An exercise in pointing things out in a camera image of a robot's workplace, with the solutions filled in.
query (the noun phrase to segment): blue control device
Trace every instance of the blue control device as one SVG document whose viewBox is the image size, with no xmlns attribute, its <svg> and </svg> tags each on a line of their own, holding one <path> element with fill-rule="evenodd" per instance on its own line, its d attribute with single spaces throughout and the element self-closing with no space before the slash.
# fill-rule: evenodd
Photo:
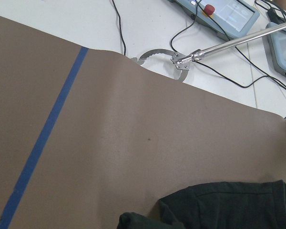
<svg viewBox="0 0 286 229">
<path fill-rule="evenodd" d="M 169 0 L 181 5 L 188 15 L 195 15 L 195 0 Z M 205 11 L 209 7 L 214 10 L 210 17 L 214 19 L 227 33 L 230 39 L 247 35 L 252 25 L 259 17 L 259 12 L 242 0 L 202 0 L 199 5 Z M 199 7 L 196 20 L 217 31 L 217 36 L 228 40 L 223 31 Z"/>
<path fill-rule="evenodd" d="M 276 26 L 271 22 L 267 28 Z M 267 35 L 275 70 L 286 77 L 286 29 Z"/>
</svg>

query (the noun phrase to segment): black pants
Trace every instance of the black pants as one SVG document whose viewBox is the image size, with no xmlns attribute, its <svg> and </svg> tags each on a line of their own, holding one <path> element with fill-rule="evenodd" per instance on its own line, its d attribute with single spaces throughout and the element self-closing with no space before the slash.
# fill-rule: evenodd
<svg viewBox="0 0 286 229">
<path fill-rule="evenodd" d="M 161 222 L 135 213 L 118 229 L 286 229 L 286 184 L 219 182 L 196 185 L 159 200 Z"/>
</svg>

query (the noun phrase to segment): metal rod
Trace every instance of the metal rod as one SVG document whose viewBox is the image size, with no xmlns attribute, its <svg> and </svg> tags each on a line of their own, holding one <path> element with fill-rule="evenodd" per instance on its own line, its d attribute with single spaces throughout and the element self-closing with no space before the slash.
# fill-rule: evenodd
<svg viewBox="0 0 286 229">
<path fill-rule="evenodd" d="M 228 42 L 225 42 L 225 43 L 213 46 L 213 47 L 208 48 L 208 49 L 196 50 L 196 51 L 192 52 L 190 55 L 188 55 L 188 56 L 186 56 L 184 58 L 179 59 L 177 64 L 186 63 L 186 62 L 189 62 L 189 61 L 202 60 L 204 57 L 212 55 L 212 54 L 214 54 L 216 52 L 219 52 L 221 50 L 228 49 L 228 48 L 231 48 L 231 47 L 235 47 L 235 46 L 237 46 L 239 44 L 252 41 L 254 39 L 257 39 L 257 38 L 269 35 L 269 34 L 271 34 L 273 32 L 280 31 L 282 29 L 286 29 L 286 22 L 282 23 L 282 24 L 279 24 L 277 26 L 271 27 L 271 28 L 267 28 L 265 30 L 254 32 L 254 33 L 249 34 L 249 35 L 247 35 L 245 37 L 237 38 L 237 39 L 234 39 L 234 40 L 231 40 L 231 41 L 228 41 Z"/>
</svg>

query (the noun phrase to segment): brown mat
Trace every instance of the brown mat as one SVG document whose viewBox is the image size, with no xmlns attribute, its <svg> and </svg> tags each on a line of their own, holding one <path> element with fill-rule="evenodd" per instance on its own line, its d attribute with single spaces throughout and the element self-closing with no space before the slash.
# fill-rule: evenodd
<svg viewBox="0 0 286 229">
<path fill-rule="evenodd" d="M 36 31 L 25 26 L 18 31 L 43 48 L 0 49 L 0 75 L 12 79 L 0 77 L 1 211 L 79 51 L 41 32 L 27 39 Z M 110 229 L 125 211 L 156 217 L 157 199 L 189 185 L 277 179 L 286 182 L 283 118 L 90 50 L 10 228 Z"/>
</svg>

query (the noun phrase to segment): folded cloth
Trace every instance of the folded cloth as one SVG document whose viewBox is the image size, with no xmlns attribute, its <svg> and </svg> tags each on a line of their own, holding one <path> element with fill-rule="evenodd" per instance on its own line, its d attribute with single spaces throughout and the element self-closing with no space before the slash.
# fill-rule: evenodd
<svg viewBox="0 0 286 229">
<path fill-rule="evenodd" d="M 286 229 L 286 184 L 218 182 L 187 187 L 159 200 L 161 222 L 136 213 L 117 229 Z"/>
</svg>

